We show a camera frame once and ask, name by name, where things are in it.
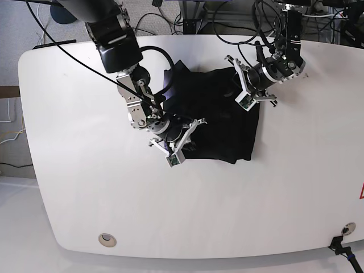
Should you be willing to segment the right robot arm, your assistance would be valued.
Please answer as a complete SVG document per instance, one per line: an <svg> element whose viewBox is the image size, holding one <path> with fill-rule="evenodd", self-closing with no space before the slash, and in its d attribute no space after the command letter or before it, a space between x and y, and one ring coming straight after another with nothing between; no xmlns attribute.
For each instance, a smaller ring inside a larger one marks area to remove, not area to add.
<svg viewBox="0 0 364 273"><path fill-rule="evenodd" d="M183 153L188 159L205 154L202 123L187 108L187 89L195 89L199 75L155 46L140 47L127 10L116 1L60 1L62 7L85 23L106 73L116 73L116 83L128 108L130 124L153 133L164 142L168 155ZM153 93L150 74L140 65L145 51L160 52L170 69L162 90Z"/></svg>

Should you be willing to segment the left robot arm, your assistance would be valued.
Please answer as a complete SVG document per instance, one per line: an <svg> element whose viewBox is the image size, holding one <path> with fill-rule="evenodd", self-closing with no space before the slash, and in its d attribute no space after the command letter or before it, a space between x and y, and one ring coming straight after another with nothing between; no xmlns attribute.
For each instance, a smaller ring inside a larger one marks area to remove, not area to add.
<svg viewBox="0 0 364 273"><path fill-rule="evenodd" d="M277 98L269 94L267 89L274 84L284 83L299 76L305 67L301 57L301 21L303 13L297 10L294 1L281 1L285 5L276 13L274 23L274 40L269 42L262 31L261 5L271 7L265 1L255 1L251 8L251 15L255 34L244 42L229 42L221 39L226 44L235 46L251 45L256 49L257 64L243 64L240 60L227 55L225 59L234 67L240 80L242 91L235 101L245 111L250 111L260 102L269 101L277 105Z"/></svg>

